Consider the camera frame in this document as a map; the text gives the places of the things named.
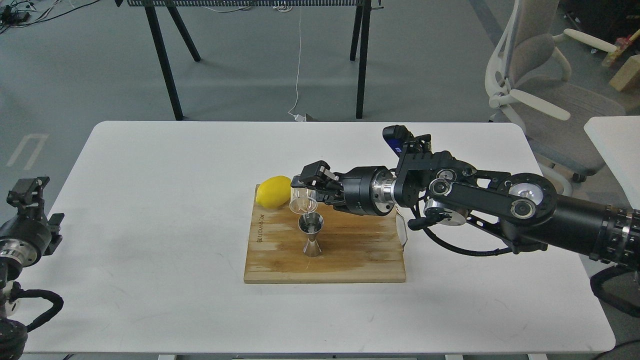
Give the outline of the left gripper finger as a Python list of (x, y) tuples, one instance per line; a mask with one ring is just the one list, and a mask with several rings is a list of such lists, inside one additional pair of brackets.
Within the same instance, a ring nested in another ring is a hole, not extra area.
[(7, 194), (6, 202), (18, 215), (41, 215), (41, 179), (20, 178)]
[(35, 214), (43, 214), (45, 210), (45, 199), (44, 199), (44, 189), (47, 184), (50, 182), (50, 177), (37, 177), (35, 179), (35, 187), (34, 187), (34, 206)]

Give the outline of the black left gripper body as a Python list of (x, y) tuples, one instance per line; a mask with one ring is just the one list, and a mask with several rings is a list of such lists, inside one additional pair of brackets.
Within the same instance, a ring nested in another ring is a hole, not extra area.
[(64, 217), (64, 213), (55, 213), (50, 219), (14, 216), (1, 227), (1, 256), (19, 265), (33, 265), (42, 256), (52, 255), (63, 239), (60, 230)]

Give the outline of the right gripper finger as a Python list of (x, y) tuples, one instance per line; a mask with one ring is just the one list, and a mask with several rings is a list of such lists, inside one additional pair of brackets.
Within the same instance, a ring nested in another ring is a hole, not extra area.
[(316, 161), (303, 167), (291, 180), (293, 189), (308, 189), (320, 193), (342, 193), (343, 184), (338, 175), (330, 171), (326, 161)]
[(318, 203), (323, 203), (329, 207), (332, 207), (336, 211), (349, 212), (349, 208), (345, 201), (345, 192), (339, 191), (323, 191), (323, 190), (311, 190), (311, 197)]

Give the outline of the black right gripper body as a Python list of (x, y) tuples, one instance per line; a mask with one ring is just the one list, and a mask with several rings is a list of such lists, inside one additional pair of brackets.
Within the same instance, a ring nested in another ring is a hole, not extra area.
[(334, 196), (331, 201), (334, 210), (354, 215), (390, 214), (394, 202), (383, 191), (384, 184), (393, 182), (393, 175), (387, 167), (360, 166), (335, 175), (342, 185), (342, 194)]

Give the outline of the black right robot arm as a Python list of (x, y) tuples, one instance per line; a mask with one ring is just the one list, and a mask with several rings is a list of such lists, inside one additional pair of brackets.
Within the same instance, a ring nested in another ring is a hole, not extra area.
[[(431, 136), (414, 136), (403, 125), (387, 126), (382, 137), (398, 156), (397, 166), (356, 167), (333, 173), (325, 161), (306, 165), (291, 187), (314, 191), (314, 198), (354, 215), (384, 216), (393, 207), (409, 208), (407, 226), (424, 231), (443, 248), (467, 256), (544, 251), (548, 246), (612, 264), (590, 278), (593, 294), (632, 317), (639, 307), (604, 283), (639, 271), (639, 211), (558, 194), (535, 173), (478, 170), (448, 151), (432, 152)], [(494, 235), (505, 248), (474, 251), (437, 237), (431, 226), (470, 224)]]

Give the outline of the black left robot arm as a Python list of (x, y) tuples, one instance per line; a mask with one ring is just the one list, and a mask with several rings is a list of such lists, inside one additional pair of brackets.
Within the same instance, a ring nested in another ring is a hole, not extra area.
[[(29, 332), (56, 316), (64, 305), (53, 291), (23, 289), (18, 276), (44, 256), (52, 255), (62, 242), (60, 234), (64, 213), (45, 214), (43, 191), (49, 177), (20, 178), (7, 193), (6, 202), (16, 208), (16, 215), (0, 228), (0, 357), (18, 360), (23, 355)], [(21, 299), (40, 298), (50, 301), (44, 311), (29, 324), (11, 319)]]

